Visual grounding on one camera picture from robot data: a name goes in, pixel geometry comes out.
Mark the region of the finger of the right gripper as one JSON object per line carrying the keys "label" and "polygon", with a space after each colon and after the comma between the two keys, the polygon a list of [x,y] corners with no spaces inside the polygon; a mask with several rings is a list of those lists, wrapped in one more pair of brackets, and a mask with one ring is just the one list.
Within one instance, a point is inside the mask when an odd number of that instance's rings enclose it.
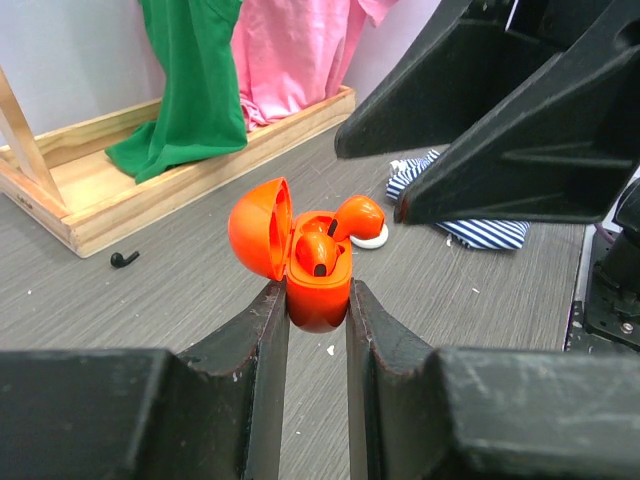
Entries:
{"label": "finger of the right gripper", "polygon": [[456,140],[557,49],[546,1],[443,1],[395,67],[335,135],[343,159]]}
{"label": "finger of the right gripper", "polygon": [[639,5],[546,1],[556,47],[401,196],[402,223],[591,223],[639,164]]}

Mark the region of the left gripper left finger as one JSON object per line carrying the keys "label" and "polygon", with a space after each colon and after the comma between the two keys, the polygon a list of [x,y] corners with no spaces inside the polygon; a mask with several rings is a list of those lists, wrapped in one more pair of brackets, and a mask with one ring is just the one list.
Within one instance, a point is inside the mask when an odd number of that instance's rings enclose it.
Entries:
{"label": "left gripper left finger", "polygon": [[5,479],[275,479],[289,340],[268,283],[188,349],[5,351]]}

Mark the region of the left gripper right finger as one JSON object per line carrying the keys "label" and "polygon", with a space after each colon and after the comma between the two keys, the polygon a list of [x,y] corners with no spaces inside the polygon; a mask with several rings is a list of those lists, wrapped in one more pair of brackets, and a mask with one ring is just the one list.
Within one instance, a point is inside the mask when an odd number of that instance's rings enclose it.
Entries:
{"label": "left gripper right finger", "polygon": [[639,360],[434,348],[360,280],[346,317],[354,479],[635,479]]}

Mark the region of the blue striped cloth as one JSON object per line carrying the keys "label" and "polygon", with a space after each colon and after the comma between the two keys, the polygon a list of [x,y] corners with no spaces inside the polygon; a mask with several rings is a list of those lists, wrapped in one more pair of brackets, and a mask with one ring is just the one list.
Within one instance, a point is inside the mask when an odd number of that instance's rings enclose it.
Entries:
{"label": "blue striped cloth", "polygon": [[[423,157],[392,160],[385,195],[397,201],[400,194],[438,160],[440,153],[429,149]],[[531,224],[526,221],[469,219],[436,224],[466,248],[477,250],[522,249]]]}

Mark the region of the white earbud charging case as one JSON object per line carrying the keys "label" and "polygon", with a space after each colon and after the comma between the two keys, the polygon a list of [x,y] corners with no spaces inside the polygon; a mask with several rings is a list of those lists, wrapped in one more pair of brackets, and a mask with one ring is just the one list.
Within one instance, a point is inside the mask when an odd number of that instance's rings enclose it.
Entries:
{"label": "white earbud charging case", "polygon": [[380,234],[370,239],[359,238],[355,235],[350,236],[351,243],[364,250],[376,250],[383,247],[389,238],[389,229],[386,223],[381,227]]}

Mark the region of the orange earbud charging case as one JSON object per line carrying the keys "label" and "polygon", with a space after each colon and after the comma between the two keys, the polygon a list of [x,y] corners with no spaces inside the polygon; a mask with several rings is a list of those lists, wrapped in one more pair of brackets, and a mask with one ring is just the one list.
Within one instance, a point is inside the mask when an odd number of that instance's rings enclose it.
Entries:
{"label": "orange earbud charging case", "polygon": [[348,240],[337,244],[333,272],[314,277],[296,258],[296,243],[311,231],[326,232],[331,211],[294,214],[287,180],[278,177],[246,193],[233,207],[228,236],[238,260],[250,271],[270,280],[284,281],[291,321],[311,333],[339,327],[347,312],[353,272]]}

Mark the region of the orange earbud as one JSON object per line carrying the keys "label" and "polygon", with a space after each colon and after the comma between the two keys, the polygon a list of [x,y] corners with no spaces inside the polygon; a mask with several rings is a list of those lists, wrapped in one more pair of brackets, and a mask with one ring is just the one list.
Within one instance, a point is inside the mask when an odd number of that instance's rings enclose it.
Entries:
{"label": "orange earbud", "polygon": [[313,277],[331,275],[339,255],[340,247],[325,233],[303,233],[296,243],[296,259],[300,266]]}
{"label": "orange earbud", "polygon": [[382,233],[385,214],[382,208],[365,195],[348,198],[334,213],[328,235],[335,241],[351,236],[371,240]]}

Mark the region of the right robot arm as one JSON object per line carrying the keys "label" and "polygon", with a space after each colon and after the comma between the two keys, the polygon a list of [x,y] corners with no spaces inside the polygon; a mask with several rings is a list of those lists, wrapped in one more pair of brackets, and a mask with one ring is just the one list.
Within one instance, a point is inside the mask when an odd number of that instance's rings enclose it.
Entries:
{"label": "right robot arm", "polygon": [[394,219],[519,249],[531,223],[620,226],[594,276],[639,303],[639,5],[444,1],[339,129],[359,158],[443,145],[391,175]]}

